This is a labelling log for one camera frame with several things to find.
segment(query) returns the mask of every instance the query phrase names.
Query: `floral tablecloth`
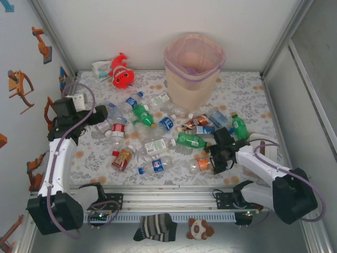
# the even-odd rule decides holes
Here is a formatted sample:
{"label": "floral tablecloth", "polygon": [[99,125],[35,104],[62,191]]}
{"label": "floral tablecloth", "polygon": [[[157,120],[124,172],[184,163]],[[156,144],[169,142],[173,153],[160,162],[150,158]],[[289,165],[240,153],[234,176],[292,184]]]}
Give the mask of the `floral tablecloth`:
{"label": "floral tablecloth", "polygon": [[[131,90],[119,90],[110,80],[100,82],[92,72],[79,72],[77,81],[93,90],[96,103],[110,101],[116,105],[130,96]],[[165,71],[136,71],[134,91],[143,91],[143,101],[147,102],[154,96],[166,91]],[[90,94],[83,88],[77,92],[84,92],[88,97],[88,109],[91,107]],[[272,122],[262,81],[258,72],[221,72],[216,80],[216,86],[208,102],[200,108],[206,113],[212,107],[218,109],[228,118],[232,112],[237,112],[244,119],[250,132],[269,135],[275,139],[276,132]],[[151,112],[155,121],[159,121],[166,114],[161,111]],[[177,119],[175,126],[185,123],[187,119]],[[203,156],[202,149],[192,149],[177,145],[168,153],[174,161],[174,167],[153,175],[139,175],[138,168],[151,158],[144,154],[137,134],[131,123],[126,126],[125,144],[132,144],[137,152],[124,172],[116,171],[111,163],[111,141],[103,136],[95,126],[88,126],[87,131],[80,137],[77,152],[73,158],[71,168],[72,184],[84,184],[99,181],[110,185],[224,185],[237,184],[244,180],[259,181],[256,175],[242,166],[235,165],[233,169],[212,175],[210,171],[195,176],[189,174],[183,163],[189,159]],[[166,138],[177,138],[176,129],[166,134]]]}

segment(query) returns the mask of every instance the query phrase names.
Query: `white bottle cap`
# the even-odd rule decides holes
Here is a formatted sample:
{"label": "white bottle cap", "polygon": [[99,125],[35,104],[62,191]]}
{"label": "white bottle cap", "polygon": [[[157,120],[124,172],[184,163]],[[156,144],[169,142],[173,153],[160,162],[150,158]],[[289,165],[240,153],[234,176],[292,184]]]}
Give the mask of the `white bottle cap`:
{"label": "white bottle cap", "polygon": [[148,106],[147,104],[143,104],[144,108],[148,111]]}
{"label": "white bottle cap", "polygon": [[112,131],[111,130],[107,130],[105,133],[104,133],[105,137],[107,138],[110,138],[112,136]]}
{"label": "white bottle cap", "polygon": [[129,149],[131,149],[134,153],[136,152],[136,148],[132,145],[128,145],[127,146]]}
{"label": "white bottle cap", "polygon": [[175,142],[175,140],[173,138],[171,139],[171,143],[172,143],[172,146],[174,146],[174,147],[177,145],[177,143]]}

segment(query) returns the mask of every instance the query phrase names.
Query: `cable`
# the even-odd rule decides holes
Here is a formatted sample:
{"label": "cable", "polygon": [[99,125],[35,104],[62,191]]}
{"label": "cable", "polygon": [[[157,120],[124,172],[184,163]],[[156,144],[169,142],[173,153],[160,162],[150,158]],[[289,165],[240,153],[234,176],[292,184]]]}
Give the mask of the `cable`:
{"label": "cable", "polygon": [[62,92],[62,97],[65,96],[65,93],[67,90],[69,90],[69,88],[73,85],[79,85],[79,86],[82,86],[84,88],[86,88],[89,93],[91,94],[92,98],[93,98],[93,105],[89,111],[89,113],[83,118],[81,119],[78,123],[76,123],[75,125],[73,125],[70,129],[68,129],[68,131],[66,131],[64,133],[64,135],[61,137],[60,141],[58,142],[57,144],[57,147],[56,147],[56,150],[55,150],[55,153],[53,155],[53,161],[52,161],[52,166],[51,166],[51,172],[49,174],[49,184],[50,186],[47,187],[47,209],[48,209],[48,213],[49,213],[49,216],[51,218],[51,220],[53,221],[53,223],[55,224],[55,226],[63,233],[65,233],[67,236],[73,238],[73,239],[80,239],[81,237],[81,232],[76,229],[77,231],[77,235],[74,235],[73,233],[70,233],[68,232],[67,230],[65,230],[61,224],[56,220],[54,214],[53,214],[53,211],[52,211],[52,207],[51,207],[51,193],[52,193],[52,183],[53,183],[53,175],[54,175],[54,170],[55,170],[55,164],[56,164],[56,159],[57,159],[57,155],[59,153],[59,150],[60,150],[60,147],[62,145],[62,142],[65,140],[65,138],[68,136],[68,134],[73,131],[76,127],[78,127],[79,125],[81,125],[83,122],[85,122],[89,116],[93,113],[94,109],[95,109],[95,95],[93,93],[93,91],[86,85],[82,84],[82,83],[77,83],[77,82],[72,82],[70,83],[69,85],[67,85],[64,89],[63,89],[63,92]]}
{"label": "cable", "polygon": [[[97,227],[97,229],[105,228],[106,226],[110,225],[110,223],[117,217],[117,215],[118,215],[118,213],[120,211],[120,204],[117,201],[108,200],[108,201],[104,201],[104,202],[101,202],[101,203],[93,204],[93,205],[90,206],[90,207],[95,207],[95,206],[100,206],[100,205],[106,205],[106,204],[109,204],[109,203],[116,204],[117,213],[114,215],[114,217],[112,217],[111,220],[109,220],[106,224]],[[87,220],[88,221],[88,225],[91,226],[92,228],[94,228],[94,226],[90,223],[90,218],[93,217],[93,216],[95,216],[95,215],[89,215],[88,216],[88,220]]]}
{"label": "cable", "polygon": [[267,140],[267,139],[255,139],[253,141],[269,141],[271,142],[272,144],[263,144],[263,145],[259,145],[257,146],[255,149],[254,149],[254,156],[260,160],[261,162],[263,162],[264,164],[268,165],[269,167],[275,169],[275,170],[279,170],[285,174],[288,174],[294,178],[297,178],[298,180],[304,182],[305,184],[307,184],[309,187],[311,187],[312,190],[314,190],[317,195],[319,196],[321,202],[322,202],[322,212],[321,214],[317,217],[317,218],[314,218],[314,219],[306,219],[306,218],[301,218],[301,220],[303,221],[306,221],[306,222],[316,222],[316,221],[319,221],[321,219],[323,219],[323,217],[325,216],[325,213],[326,213],[326,202],[325,202],[325,198],[323,197],[323,194],[319,191],[319,189],[316,188],[316,186],[314,186],[311,182],[307,181],[306,179],[304,179],[303,177],[301,176],[298,176],[296,175],[295,173],[291,172],[291,171],[288,171],[288,170],[284,170],[282,168],[278,168],[277,166],[265,161],[264,159],[262,159],[258,153],[257,153],[257,150],[260,149],[260,148],[263,148],[263,147],[269,147],[269,146],[279,146],[276,142],[273,142],[273,141],[270,141],[270,140]]}

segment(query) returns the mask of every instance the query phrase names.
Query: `blue bottle label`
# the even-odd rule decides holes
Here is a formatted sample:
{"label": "blue bottle label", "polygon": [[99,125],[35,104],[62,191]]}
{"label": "blue bottle label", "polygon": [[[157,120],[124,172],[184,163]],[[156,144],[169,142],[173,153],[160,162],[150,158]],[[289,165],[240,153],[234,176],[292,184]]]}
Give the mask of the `blue bottle label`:
{"label": "blue bottle label", "polygon": [[161,159],[152,161],[152,166],[154,169],[154,172],[158,173],[164,170],[163,163]]}
{"label": "blue bottle label", "polygon": [[215,132],[215,127],[213,126],[197,126],[196,134],[212,134]]}
{"label": "blue bottle label", "polygon": [[163,118],[159,123],[163,124],[167,131],[173,127],[173,121],[168,117]]}
{"label": "blue bottle label", "polygon": [[224,127],[226,122],[228,121],[225,115],[223,115],[219,110],[212,113],[209,119],[217,128]]}
{"label": "blue bottle label", "polygon": [[129,105],[133,107],[135,107],[137,105],[137,101],[134,100],[132,97],[129,97],[127,100],[126,100],[126,103],[128,103]]}

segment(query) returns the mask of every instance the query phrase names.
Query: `clownfish plush toy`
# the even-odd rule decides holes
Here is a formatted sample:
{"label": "clownfish plush toy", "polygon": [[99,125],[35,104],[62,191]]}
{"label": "clownfish plush toy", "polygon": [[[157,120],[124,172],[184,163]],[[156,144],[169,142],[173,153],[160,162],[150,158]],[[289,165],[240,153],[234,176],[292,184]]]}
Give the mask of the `clownfish plush toy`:
{"label": "clownfish plush toy", "polygon": [[135,74],[132,70],[126,68],[126,63],[122,63],[127,57],[120,53],[115,59],[112,60],[111,72],[109,76],[113,77],[112,83],[119,89],[126,89],[133,85]]}

